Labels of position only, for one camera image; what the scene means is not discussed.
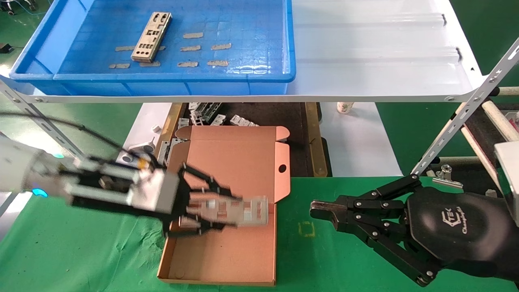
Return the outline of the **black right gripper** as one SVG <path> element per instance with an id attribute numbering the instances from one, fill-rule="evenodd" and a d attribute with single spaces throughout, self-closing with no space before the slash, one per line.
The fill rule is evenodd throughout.
<path id="1" fill-rule="evenodd" d="M 336 231 L 355 235 L 425 287 L 436 278 L 440 267 L 400 245 L 407 242 L 402 224 L 380 219 L 398 218 L 404 209 L 404 202 L 398 198 L 421 187 L 419 176 L 411 174 L 361 196 L 312 201 L 310 216 L 332 218 Z M 473 277 L 518 281 L 518 227 L 503 198 L 421 189 L 411 194 L 406 203 L 411 236 L 442 268 Z"/>

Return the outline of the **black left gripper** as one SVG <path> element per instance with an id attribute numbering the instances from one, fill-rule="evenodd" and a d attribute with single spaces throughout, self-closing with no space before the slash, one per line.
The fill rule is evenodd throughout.
<path id="1" fill-rule="evenodd" d="M 208 187 L 193 189 L 184 178 L 186 173 L 202 179 Z M 105 195 L 73 195 L 70 204 L 73 207 L 159 219 L 163 225 L 163 236 L 167 238 L 200 236 L 211 230 L 222 231 L 227 224 L 205 219 L 182 219 L 189 217 L 187 207 L 191 192 L 214 193 L 232 198 L 232 191 L 219 185 L 214 177 L 183 163 L 177 174 L 156 169 L 148 178 L 133 184 L 124 200 Z"/>

